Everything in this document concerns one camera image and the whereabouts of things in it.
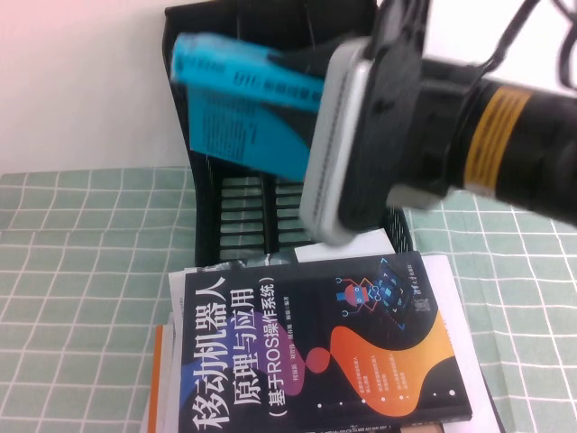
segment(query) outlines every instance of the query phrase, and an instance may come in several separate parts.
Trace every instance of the black cylinder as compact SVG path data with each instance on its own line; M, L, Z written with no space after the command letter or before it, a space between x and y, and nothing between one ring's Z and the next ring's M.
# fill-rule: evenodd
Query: black cylinder
M577 225L577 101L483 80L452 146L452 183Z

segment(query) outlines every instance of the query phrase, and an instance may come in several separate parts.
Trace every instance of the book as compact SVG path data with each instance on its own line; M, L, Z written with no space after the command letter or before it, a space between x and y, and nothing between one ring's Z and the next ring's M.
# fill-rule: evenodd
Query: book
M158 325L154 332L152 353L151 393L144 410L141 433L163 433L168 417L169 378L176 344L173 315L166 325Z
M343 247L313 244L296 248L294 253L299 262L312 262L394 253L394 249L383 230L374 230L357 235L350 244ZM264 266L276 263L274 260L271 262L271 260L267 259L270 259L270 256L243 260L242 262L247 266ZM432 255L423 257L423 262L433 292L438 299L439 309L444 316L444 322L453 344L457 363L463 374L463 380L472 406L472 419L463 422L445 423L443 425L427 424L406 427L401 430L401 433L505 433L483 380L449 261L446 256ZM218 270L221 267L228 269L223 263L205 268L204 271L209 269ZM171 358L169 396L163 433L177 433L179 431L180 358L182 353L182 313L184 308L185 279L187 273L196 271L196 268L189 268L169 275L175 340ZM149 409L147 406L142 420L141 433L149 431L148 418ZM399 430L391 430L391 432L398 433Z
M170 79L187 87L191 150L303 181L325 83L279 57L218 34L178 36Z
M471 418L418 253L195 272L186 285L182 433Z

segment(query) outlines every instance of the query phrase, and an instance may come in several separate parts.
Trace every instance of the yellow label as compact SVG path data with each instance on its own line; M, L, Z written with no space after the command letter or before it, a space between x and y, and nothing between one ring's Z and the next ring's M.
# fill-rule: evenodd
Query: yellow label
M467 155L464 187L493 194L508 140L525 104L533 92L499 88L481 116Z

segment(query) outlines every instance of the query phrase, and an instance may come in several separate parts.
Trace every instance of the black cable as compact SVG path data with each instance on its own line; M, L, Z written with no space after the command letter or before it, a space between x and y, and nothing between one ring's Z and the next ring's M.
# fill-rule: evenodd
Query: black cable
M577 86L572 83L571 79L571 53L575 42L577 41L577 13L570 11L562 0L552 0L557 10L561 12L571 23L569 32L565 36L563 45L559 50L557 61L557 72L559 81L566 88L577 90Z
M421 15L421 10L423 9L426 0L412 0L408 3L407 10L405 11L405 19L403 20L403 25L411 24L417 20L417 17Z
M407 9L414 7L419 0L384 0L377 11L371 38L364 51L366 59L377 57L384 45L393 43L401 34L407 18Z
M575 11L570 11L569 8L567 8L567 5L563 3L562 0L551 0L551 1L559 10L559 12L565 15L565 18L571 21L573 25L577 26L577 13L575 13Z
M517 13L505 29L505 32L501 35L497 48L489 59L481 65L481 73L483 75L487 72L492 72L503 62L507 56L508 48L519 35L519 32L527 22L529 15L531 15L539 1L540 0L525 0L521 7L519 7Z

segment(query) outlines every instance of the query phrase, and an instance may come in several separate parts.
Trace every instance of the orange graphic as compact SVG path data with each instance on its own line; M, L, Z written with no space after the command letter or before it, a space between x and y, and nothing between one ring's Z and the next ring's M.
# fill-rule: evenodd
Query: orange graphic
M381 349L348 327L336 327L330 352L359 397L373 410L390 417L411 413L426 375L454 356L439 312L426 338L410 349Z

